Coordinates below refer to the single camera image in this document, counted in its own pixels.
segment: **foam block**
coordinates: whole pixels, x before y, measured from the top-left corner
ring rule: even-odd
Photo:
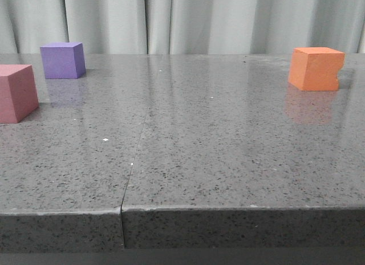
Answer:
[[[337,73],[344,53],[328,47],[297,47],[291,58],[288,81],[300,90],[336,91]]]
[[[46,79],[77,79],[86,72],[82,43],[50,43],[40,54]]]
[[[32,66],[0,64],[0,123],[18,123],[37,107]]]

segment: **speckled stone surface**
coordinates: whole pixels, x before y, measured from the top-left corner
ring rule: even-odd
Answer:
[[[40,101],[0,125],[0,252],[365,246],[364,55],[338,92],[291,87],[289,55],[0,63],[32,64]]]
[[[165,56],[122,205],[125,246],[365,246],[365,57],[338,92],[289,56]]]
[[[0,252],[120,251],[120,206],[160,56],[88,55],[78,80],[45,80],[39,108],[0,124]]]

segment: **curtain fold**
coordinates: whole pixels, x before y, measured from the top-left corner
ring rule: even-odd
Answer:
[[[0,28],[1,53],[17,53],[7,0],[0,0]]]
[[[83,42],[86,53],[365,52],[365,0],[0,0],[0,53]]]
[[[6,2],[18,52],[39,53],[42,44],[68,41],[63,0]]]

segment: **orange cube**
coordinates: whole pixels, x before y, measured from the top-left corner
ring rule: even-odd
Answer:
[[[336,91],[344,53],[328,47],[297,47],[291,57],[288,81],[300,90]]]

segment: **table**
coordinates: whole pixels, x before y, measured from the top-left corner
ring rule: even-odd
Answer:
[[[364,246],[364,64],[338,92],[290,55],[86,55],[0,124],[0,252]]]

